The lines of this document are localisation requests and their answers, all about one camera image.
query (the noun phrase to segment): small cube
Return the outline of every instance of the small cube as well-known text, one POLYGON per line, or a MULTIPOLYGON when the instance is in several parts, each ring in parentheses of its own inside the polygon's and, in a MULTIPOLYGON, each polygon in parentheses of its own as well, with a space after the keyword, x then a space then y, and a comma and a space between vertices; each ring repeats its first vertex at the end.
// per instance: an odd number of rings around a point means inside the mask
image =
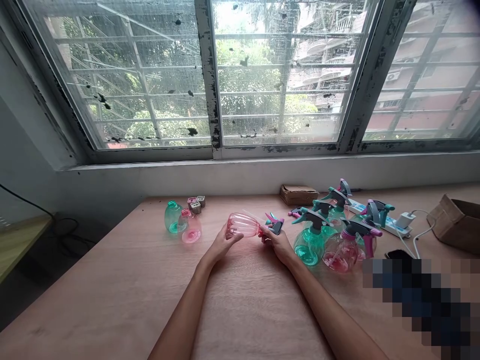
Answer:
POLYGON ((205 207, 205 196, 197 196, 196 200, 200 203, 201 207, 205 207))
POLYGON ((190 210, 192 210, 191 204, 194 203, 194 202, 196 202, 196 201, 197 201, 197 198, 196 198, 196 197, 189 197, 189 198, 187 199, 186 203, 187 203, 188 208, 189 208, 190 210))
POLYGON ((194 214, 200 214, 202 212, 202 206, 198 201, 190 203, 191 212, 194 214))

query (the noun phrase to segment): small box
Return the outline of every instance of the small box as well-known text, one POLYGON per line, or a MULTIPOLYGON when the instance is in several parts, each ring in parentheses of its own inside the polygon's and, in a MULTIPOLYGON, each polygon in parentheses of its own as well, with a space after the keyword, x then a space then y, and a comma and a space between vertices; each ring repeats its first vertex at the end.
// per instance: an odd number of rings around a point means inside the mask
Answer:
POLYGON ((200 214, 202 212, 202 206, 198 201, 190 203, 190 210, 194 214, 200 214))
POLYGON ((313 205, 319 193, 309 186, 282 185, 280 197, 287 205, 313 205))
POLYGON ((205 196, 197 196, 196 200, 200 203, 201 207, 205 207, 205 196))
POLYGON ((196 202, 197 201, 197 198, 196 197, 189 197, 186 201, 187 205, 188 205, 188 208, 190 210, 192 210, 192 207, 190 206, 192 203, 196 202))
POLYGON ((480 255, 480 205, 451 199, 443 195, 426 220, 433 227, 433 233, 442 243, 480 255))

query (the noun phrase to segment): window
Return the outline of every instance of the window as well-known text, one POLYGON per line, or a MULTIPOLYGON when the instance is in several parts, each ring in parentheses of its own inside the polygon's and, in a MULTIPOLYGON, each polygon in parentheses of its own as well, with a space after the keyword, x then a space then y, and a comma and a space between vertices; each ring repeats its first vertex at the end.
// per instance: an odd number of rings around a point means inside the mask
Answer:
POLYGON ((7 0, 7 9, 95 163, 478 143, 480 31, 467 1, 7 0))

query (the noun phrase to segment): black cable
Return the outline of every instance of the black cable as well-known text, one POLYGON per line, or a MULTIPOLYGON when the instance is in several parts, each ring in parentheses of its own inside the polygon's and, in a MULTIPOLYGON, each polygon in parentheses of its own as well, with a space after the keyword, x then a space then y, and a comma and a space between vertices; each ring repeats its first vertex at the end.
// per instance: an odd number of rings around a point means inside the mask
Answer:
POLYGON ((79 252, 76 252, 74 251, 73 249, 71 249, 68 245, 67 245, 67 242, 66 240, 67 239, 72 239, 74 241, 77 241, 79 242, 80 244, 83 244, 85 245, 85 247, 87 248, 87 252, 91 249, 90 245, 89 244, 96 244, 95 241, 92 241, 92 240, 89 240, 87 238, 84 238, 84 237, 81 237, 81 236, 78 236, 78 235, 75 235, 73 232, 75 230, 78 229, 79 227, 79 222, 77 220, 75 220, 74 218, 71 218, 71 217, 64 217, 60 220, 57 220, 55 219, 55 216, 45 210, 43 207, 41 206, 38 206, 37 204, 31 202, 31 201, 28 201, 27 199, 25 199, 24 197, 21 197, 20 195, 18 195, 17 193, 9 190, 8 188, 6 188, 5 186, 3 186, 1 183, 0 183, 0 188, 2 188, 3 190, 5 190, 7 193, 13 195, 14 197, 16 198, 19 198, 20 200, 26 202, 27 204, 30 204, 34 207, 36 207, 37 209, 43 211, 44 213, 48 214, 48 216, 51 217, 52 221, 53 221, 53 226, 52 226, 52 233, 54 235, 54 237, 57 239, 57 246, 58 246, 58 251, 60 251, 60 253, 64 256, 67 256, 69 258, 74 258, 74 259, 80 259, 84 254, 81 254, 79 252), (73 222, 73 227, 64 232, 64 233, 59 233, 57 230, 56 230, 56 227, 58 226, 58 224, 60 224, 60 222, 64 222, 64 221, 71 221, 73 222))

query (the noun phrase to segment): power cord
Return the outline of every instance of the power cord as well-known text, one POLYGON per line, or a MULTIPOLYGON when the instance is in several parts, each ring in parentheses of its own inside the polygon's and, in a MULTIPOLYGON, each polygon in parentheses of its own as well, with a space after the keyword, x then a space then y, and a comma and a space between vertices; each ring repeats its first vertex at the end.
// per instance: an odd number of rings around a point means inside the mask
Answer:
POLYGON ((405 248, 408 250, 408 252, 410 253, 411 257, 414 258, 414 259, 421 259, 420 253, 419 253, 419 249, 417 248, 417 241, 418 241, 418 239, 419 239, 421 236, 425 235, 426 233, 428 233, 429 231, 431 231, 431 230, 435 227, 435 225, 437 224, 437 219, 434 218, 434 217, 432 216, 432 214, 430 214, 428 211, 425 211, 425 210, 422 210, 422 209, 412 210, 412 211, 410 211, 410 212, 408 213, 408 216, 409 216, 409 217, 412 216, 412 214, 415 213, 415 212, 423 212, 423 213, 425 213, 425 214, 427 214, 427 215, 430 215, 431 218, 433 219, 433 225, 432 225, 432 226, 430 226, 427 230, 425 230, 424 232, 419 233, 417 236, 415 236, 415 237, 413 238, 413 247, 415 248, 416 256, 415 256, 414 253, 410 250, 410 248, 407 246, 407 243, 405 242, 405 240, 403 239, 403 237, 400 235, 399 230, 397 229, 397 227, 395 226, 395 224, 393 224, 393 227, 394 227, 394 229, 395 229, 395 231, 396 231, 396 234, 398 235, 398 237, 400 238, 401 242, 403 243, 403 246, 405 246, 405 248))
POLYGON ((79 222, 77 220, 75 220, 74 218, 64 217, 60 220, 57 220, 57 219, 55 219, 55 216, 51 212, 45 210, 43 207, 38 206, 37 204, 35 204, 33 202, 27 200, 26 198, 18 195, 17 193, 9 190, 5 186, 3 186, 1 183, 0 183, 0 188, 5 190, 7 193, 13 195, 14 197, 22 200, 23 202, 36 207, 37 209, 43 211, 44 213, 46 213, 48 216, 51 217, 51 219, 53 221, 52 233, 53 233, 54 237, 57 239, 58 250, 60 251, 60 253, 62 255, 66 256, 66 257, 69 257, 69 258, 74 258, 74 259, 80 259, 84 255, 82 253, 79 253, 79 252, 73 250, 71 247, 69 247, 67 245, 67 241, 66 241, 67 239, 71 239, 71 240, 74 240, 76 242, 79 242, 80 244, 83 244, 86 247, 87 252, 93 247, 93 245, 96 244, 95 241, 92 241, 90 239, 87 239, 87 238, 84 238, 84 237, 81 237, 81 236, 78 236, 78 235, 74 234, 74 231, 77 230, 78 227, 80 226, 79 222), (67 231, 60 232, 58 230, 59 224, 62 223, 62 222, 65 222, 65 221, 73 222, 73 227, 70 228, 67 231))

